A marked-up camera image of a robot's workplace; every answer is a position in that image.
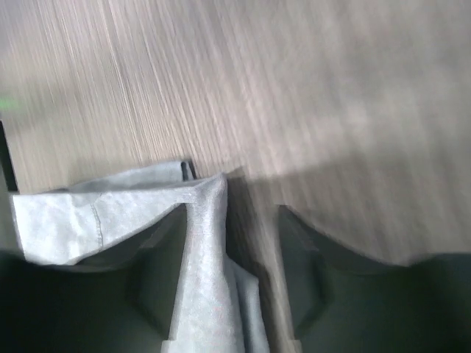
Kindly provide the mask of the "grey long sleeve shirt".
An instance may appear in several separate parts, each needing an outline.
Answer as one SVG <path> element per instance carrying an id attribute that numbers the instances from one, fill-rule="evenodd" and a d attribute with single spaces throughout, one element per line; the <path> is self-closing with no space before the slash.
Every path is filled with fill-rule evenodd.
<path id="1" fill-rule="evenodd" d="M 69 188 L 9 196 L 15 246 L 37 265 L 75 265 L 174 209 L 187 226 L 171 331 L 160 352 L 267 352 L 258 279 L 226 252 L 227 180 L 167 162 Z"/>

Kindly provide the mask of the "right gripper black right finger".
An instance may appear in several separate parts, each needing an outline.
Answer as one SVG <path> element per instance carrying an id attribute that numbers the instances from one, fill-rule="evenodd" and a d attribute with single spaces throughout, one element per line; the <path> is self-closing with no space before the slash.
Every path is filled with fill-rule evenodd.
<path id="1" fill-rule="evenodd" d="M 295 338 L 304 352 L 468 352 L 470 256 L 405 265 L 357 252 L 278 209 Z"/>

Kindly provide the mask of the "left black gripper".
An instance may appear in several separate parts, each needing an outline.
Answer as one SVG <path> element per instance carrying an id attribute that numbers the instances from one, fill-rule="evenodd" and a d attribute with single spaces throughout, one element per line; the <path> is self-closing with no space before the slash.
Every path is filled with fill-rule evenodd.
<path id="1" fill-rule="evenodd" d="M 18 192 L 18 184 L 15 177 L 10 150 L 7 144 L 7 137 L 5 134 L 3 122 L 0 123 L 0 127 L 0 158 L 4 179 L 9 192 Z"/>

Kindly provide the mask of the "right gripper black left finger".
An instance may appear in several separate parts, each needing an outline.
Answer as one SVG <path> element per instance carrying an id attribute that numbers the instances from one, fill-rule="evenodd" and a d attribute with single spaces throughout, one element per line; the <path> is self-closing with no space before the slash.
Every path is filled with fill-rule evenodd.
<path id="1" fill-rule="evenodd" d="M 1 252 L 3 352 L 160 352 L 176 305 L 184 209 L 75 265 Z"/>

